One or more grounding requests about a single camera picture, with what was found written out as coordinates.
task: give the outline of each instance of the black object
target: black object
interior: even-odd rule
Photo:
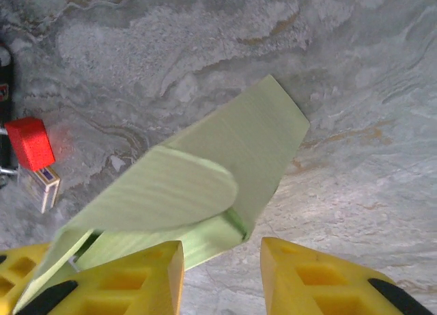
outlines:
[[[10,49],[0,40],[0,127],[12,119],[12,92],[14,90],[14,59]],[[0,135],[0,167],[11,165],[11,143],[8,136]]]
[[[48,315],[78,285],[76,281],[70,280],[51,286],[28,303],[17,315]]]
[[[404,289],[381,279],[368,279],[369,283],[385,299],[395,306],[404,315],[433,315],[428,309],[423,307],[416,299],[411,297]]]

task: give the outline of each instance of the green towel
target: green towel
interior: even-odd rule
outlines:
[[[244,242],[308,128],[267,76],[151,148],[58,231],[14,313],[72,256],[84,270],[181,240],[189,269]]]

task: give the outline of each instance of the blue label on box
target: blue label on box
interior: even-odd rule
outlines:
[[[53,175],[50,174],[50,172],[47,170],[47,168],[41,169],[41,173],[44,175],[45,178],[47,178],[47,180],[52,180],[53,179]]]

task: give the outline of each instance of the light green cloth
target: light green cloth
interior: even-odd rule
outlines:
[[[81,252],[80,269],[169,240],[182,241],[189,269],[242,243],[308,128],[267,76],[153,147],[60,229],[14,313],[93,233],[98,238]]]

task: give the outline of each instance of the black rubber pad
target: black rubber pad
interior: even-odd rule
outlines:
[[[17,315],[48,315],[77,286],[78,283],[72,280],[51,286],[26,305]]]
[[[369,283],[404,315],[433,315],[416,299],[411,297],[399,286],[382,281],[369,279]]]

